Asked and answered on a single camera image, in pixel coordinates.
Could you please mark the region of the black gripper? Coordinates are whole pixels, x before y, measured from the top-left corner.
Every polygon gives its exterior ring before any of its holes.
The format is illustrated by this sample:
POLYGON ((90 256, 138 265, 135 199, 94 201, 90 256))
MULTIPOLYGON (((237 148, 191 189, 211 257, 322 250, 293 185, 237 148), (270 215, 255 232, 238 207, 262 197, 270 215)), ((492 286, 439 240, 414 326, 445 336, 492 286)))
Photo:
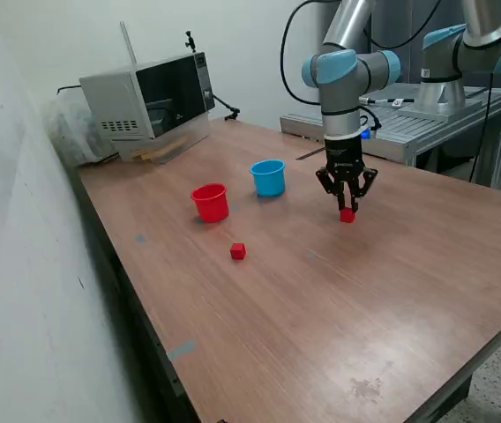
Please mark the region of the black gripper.
POLYGON ((360 136, 325 138, 326 166, 316 171, 316 177, 327 194, 337 198, 339 210, 345 208, 344 183, 349 181, 351 207, 358 210, 358 200, 364 197, 378 176, 377 169, 364 168, 362 141, 360 136))

